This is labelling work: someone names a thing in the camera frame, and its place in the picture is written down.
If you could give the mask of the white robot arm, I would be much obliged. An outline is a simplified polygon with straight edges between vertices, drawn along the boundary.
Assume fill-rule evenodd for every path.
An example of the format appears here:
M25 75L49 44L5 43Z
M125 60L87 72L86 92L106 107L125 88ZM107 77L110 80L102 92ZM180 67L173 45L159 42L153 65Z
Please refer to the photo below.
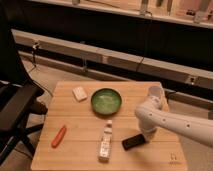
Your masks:
M148 96L138 105L135 115L147 141L161 127L213 148L213 120L162 111L162 101L156 96Z

